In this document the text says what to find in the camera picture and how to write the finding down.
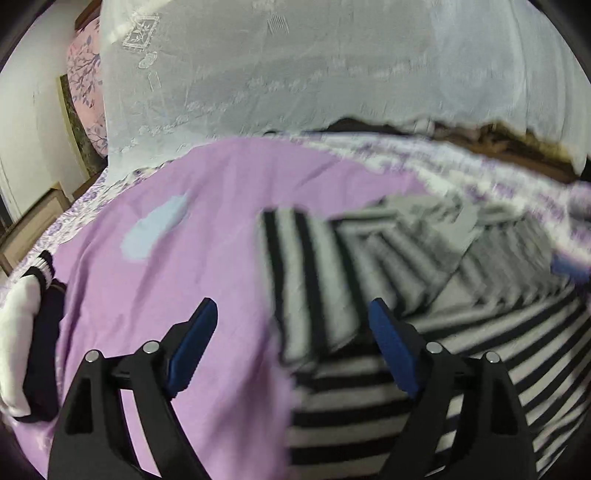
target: purple bed sheet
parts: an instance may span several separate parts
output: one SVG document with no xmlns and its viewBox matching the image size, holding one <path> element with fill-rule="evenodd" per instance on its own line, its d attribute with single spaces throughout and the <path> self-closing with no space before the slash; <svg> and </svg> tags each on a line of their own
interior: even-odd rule
<svg viewBox="0 0 591 480">
<path fill-rule="evenodd" d="M 219 324 L 175 411 L 213 479 L 284 479 L 290 381 L 267 329 L 256 216 L 292 205 L 330 216 L 411 193 L 424 193 L 412 172 L 372 173 L 282 140 L 221 141 L 166 165 L 54 256 L 56 276 L 68 284 L 56 358 L 62 400 L 86 351 L 131 353 L 211 297 Z M 130 395 L 124 405 L 139 461 L 157 473 Z M 52 431 L 52 424 L 15 426 L 44 476 Z"/>
</svg>

